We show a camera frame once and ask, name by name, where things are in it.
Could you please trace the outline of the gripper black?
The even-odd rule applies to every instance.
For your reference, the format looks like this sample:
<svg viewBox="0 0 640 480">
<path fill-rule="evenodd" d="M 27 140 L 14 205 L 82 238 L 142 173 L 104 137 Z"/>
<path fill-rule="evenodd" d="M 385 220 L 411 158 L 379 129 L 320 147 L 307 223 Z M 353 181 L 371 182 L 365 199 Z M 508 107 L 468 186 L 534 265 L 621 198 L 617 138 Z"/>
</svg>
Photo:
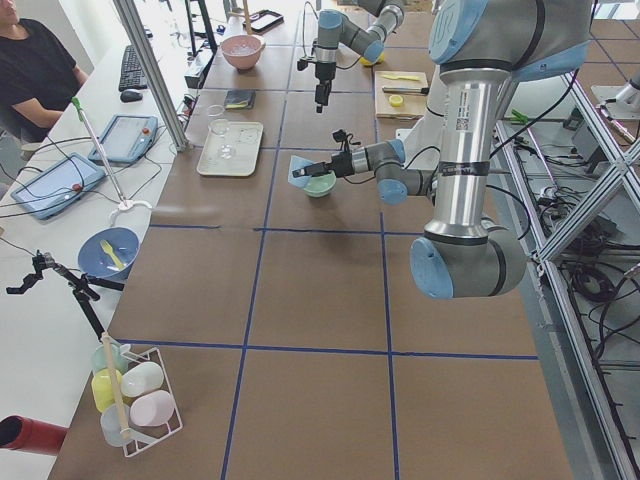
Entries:
<svg viewBox="0 0 640 480">
<path fill-rule="evenodd" d="M 312 163 L 292 171 L 294 178 L 319 177 L 334 172 L 337 178 L 348 177 L 354 174 L 352 154 L 350 152 L 338 152 L 331 156 L 329 166 L 324 162 Z"/>
<path fill-rule="evenodd" d="M 315 89 L 316 112 L 321 113 L 324 105 L 329 102 L 331 82 L 334 80 L 334 63 L 317 60 L 315 62 L 315 77 L 319 82 Z"/>
</svg>

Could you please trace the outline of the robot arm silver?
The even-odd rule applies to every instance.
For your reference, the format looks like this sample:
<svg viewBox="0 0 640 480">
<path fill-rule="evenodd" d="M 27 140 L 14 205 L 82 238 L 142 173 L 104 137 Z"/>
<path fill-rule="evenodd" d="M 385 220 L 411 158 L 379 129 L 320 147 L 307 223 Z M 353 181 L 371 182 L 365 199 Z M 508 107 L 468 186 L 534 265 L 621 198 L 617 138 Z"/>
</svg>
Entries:
<svg viewBox="0 0 640 480">
<path fill-rule="evenodd" d="M 367 29 L 359 27 L 338 10 L 323 9 L 319 12 L 316 43 L 310 57 L 318 81 L 315 89 L 317 113 L 329 104 L 339 45 L 375 63 L 384 51 L 387 37 L 404 21 L 404 1 L 357 1 L 357 5 L 376 18 Z"/>
<path fill-rule="evenodd" d="M 290 162 L 290 184 L 372 172 L 380 198 L 432 197 L 435 210 L 410 249 L 425 295 L 490 297 L 526 267 L 514 233 L 483 212 L 493 129 L 514 85 L 578 69 L 589 45 L 588 1 L 447 1 L 430 30 L 433 106 L 403 140 L 343 149 L 329 162 Z"/>
</svg>

